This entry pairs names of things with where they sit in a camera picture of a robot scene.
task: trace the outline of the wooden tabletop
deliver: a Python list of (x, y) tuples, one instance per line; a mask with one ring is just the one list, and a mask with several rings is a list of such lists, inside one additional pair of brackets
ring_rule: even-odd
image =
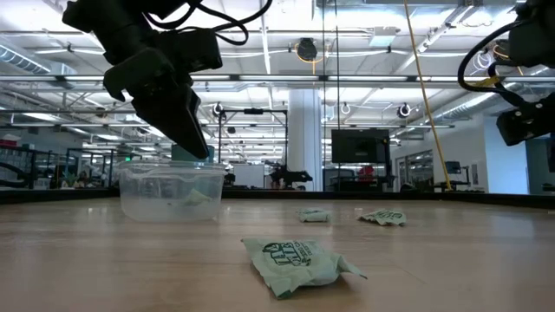
[[(332, 211), (301, 224), (296, 211)], [(379, 208), (405, 227), (356, 221)], [(316, 239), (368, 280), (277, 300), (243, 237)], [(218, 220), (141, 224), (119, 200), (0, 205), (0, 311), (550, 311), (555, 216), (547, 211), (427, 201), (222, 204)]]

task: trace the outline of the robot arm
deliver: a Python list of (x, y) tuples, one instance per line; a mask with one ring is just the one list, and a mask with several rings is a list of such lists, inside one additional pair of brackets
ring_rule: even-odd
[[(157, 127), (169, 139), (194, 156), (208, 157), (208, 148), (196, 118), (200, 104), (193, 92), (190, 73), (222, 67), (217, 37), (235, 45), (248, 40), (244, 24), (262, 16), (272, 0), (255, 15), (237, 21), (210, 10), (202, 0), (77, 0), (68, 2), (63, 22), (83, 32), (94, 32), (106, 50), (106, 60), (114, 65), (104, 75), (110, 95), (124, 101), (122, 91), (133, 96), (137, 115)], [(178, 21), (156, 22), (184, 4), (189, 11)], [(178, 29), (196, 10), (225, 19), (229, 23), (213, 29)], [(150, 23), (169, 31), (159, 32)], [(217, 31), (239, 27), (245, 40), (236, 42)]]
[[(494, 31), (476, 47), (470, 50), (459, 67), (459, 84), (473, 92), (494, 92), (516, 108), (501, 114), (497, 127), (508, 146), (519, 144), (547, 133), (555, 132), (552, 116), (555, 114), (555, 93), (537, 102), (525, 101), (520, 95), (503, 86), (503, 78), (498, 77), (497, 66), (534, 67), (545, 65), (555, 68), (555, 2), (552, 0), (527, 0), (516, 7), (518, 18), (513, 23)], [(505, 42), (508, 59), (498, 58), (488, 70), (495, 88), (473, 86), (465, 82), (467, 65), (480, 50), (507, 31), (509, 40)]]

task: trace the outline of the crumpled plastic bag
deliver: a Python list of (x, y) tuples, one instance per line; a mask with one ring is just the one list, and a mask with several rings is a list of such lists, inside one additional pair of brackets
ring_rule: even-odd
[(343, 256), (315, 241), (244, 238), (242, 242), (277, 299), (289, 298), (299, 286), (333, 283), (342, 272), (367, 278)]
[(365, 220), (370, 222), (376, 222), (379, 225), (405, 225), (407, 223), (407, 216), (404, 213), (398, 211), (387, 211), (379, 210), (374, 211), (365, 215), (358, 217), (359, 220)]
[(211, 202), (212, 198), (209, 198), (205, 194), (193, 189), (186, 198), (183, 199), (183, 205), (195, 206), (204, 203)]
[(304, 209), (298, 212), (298, 219), (301, 222), (328, 222), (331, 213), (320, 209)]

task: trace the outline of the plastic tub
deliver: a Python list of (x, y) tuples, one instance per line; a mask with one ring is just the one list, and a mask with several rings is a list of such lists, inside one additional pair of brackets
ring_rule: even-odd
[(214, 218), (225, 166), (186, 161), (126, 161), (118, 165), (121, 208), (142, 222)]

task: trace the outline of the monitor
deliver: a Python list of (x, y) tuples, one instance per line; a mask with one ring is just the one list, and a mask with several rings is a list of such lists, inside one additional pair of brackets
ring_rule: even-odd
[(389, 162), (388, 130), (331, 130), (331, 162), (336, 164)]
[(460, 174), (462, 172), (459, 161), (446, 161), (445, 167), (447, 168), (447, 173), (449, 174)]

